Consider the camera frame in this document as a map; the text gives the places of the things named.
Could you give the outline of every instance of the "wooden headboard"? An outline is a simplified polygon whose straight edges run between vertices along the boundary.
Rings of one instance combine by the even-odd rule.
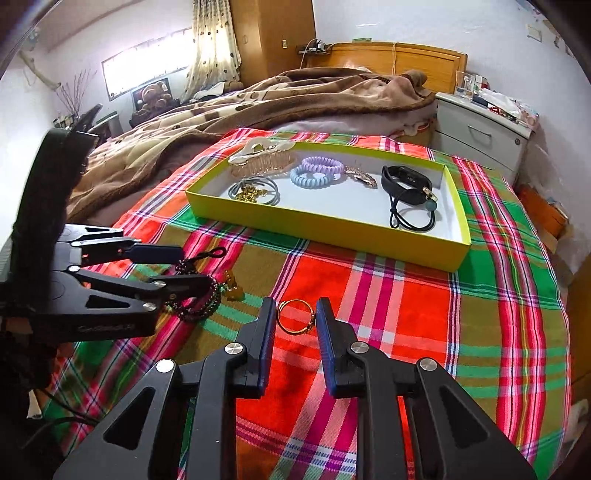
[[[465,71],[468,55],[445,48],[412,43],[368,42],[337,43],[330,54],[306,54],[307,67],[342,67],[345,64],[363,66],[374,73],[392,75],[407,70],[422,70],[427,74],[425,88],[433,92],[453,93],[456,70]]]

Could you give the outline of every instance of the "polka dot curtain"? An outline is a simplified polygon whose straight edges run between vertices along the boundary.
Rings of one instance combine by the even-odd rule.
[[[242,62],[229,0],[193,0],[193,38],[196,58],[189,67],[183,101],[216,83],[239,79]]]

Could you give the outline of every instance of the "beige hair clip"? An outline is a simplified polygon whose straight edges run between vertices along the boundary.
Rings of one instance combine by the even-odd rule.
[[[228,158],[230,171],[236,179],[267,173],[283,173],[295,166],[298,159],[291,151],[296,142],[251,138],[237,154]]]

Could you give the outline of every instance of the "white wall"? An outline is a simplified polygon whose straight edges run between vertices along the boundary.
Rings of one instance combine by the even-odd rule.
[[[468,70],[540,113],[524,173],[570,214],[577,238],[561,245],[561,256],[576,270],[591,239],[591,85],[577,61],[527,38],[531,17],[515,0],[313,0],[313,5],[317,36],[326,43],[370,37],[462,51]]]
[[[47,73],[48,65],[39,46],[33,56],[37,68]],[[54,93],[19,57],[0,79],[0,245],[12,231],[41,140],[53,126],[53,97]]]
[[[102,103],[103,109],[97,118],[117,111],[121,126],[127,131],[130,129],[129,119],[134,112],[131,92],[109,101],[102,62],[143,41],[189,28],[192,19],[192,0],[144,0],[122,8],[88,26],[49,52],[54,78],[57,82],[70,82],[72,85],[74,75],[83,69],[97,70],[84,96],[81,111]],[[186,69],[166,75],[174,98],[179,98],[183,93],[186,75]],[[67,111],[58,99],[55,105],[59,111]]]

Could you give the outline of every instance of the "brown blanket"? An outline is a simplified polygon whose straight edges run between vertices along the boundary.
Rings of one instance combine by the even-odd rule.
[[[432,103],[426,76],[412,70],[383,77],[361,70],[292,70],[232,95],[176,108],[98,147],[67,208],[81,222],[104,205],[137,191],[179,142],[214,144],[239,127],[268,129],[322,115],[410,111]]]

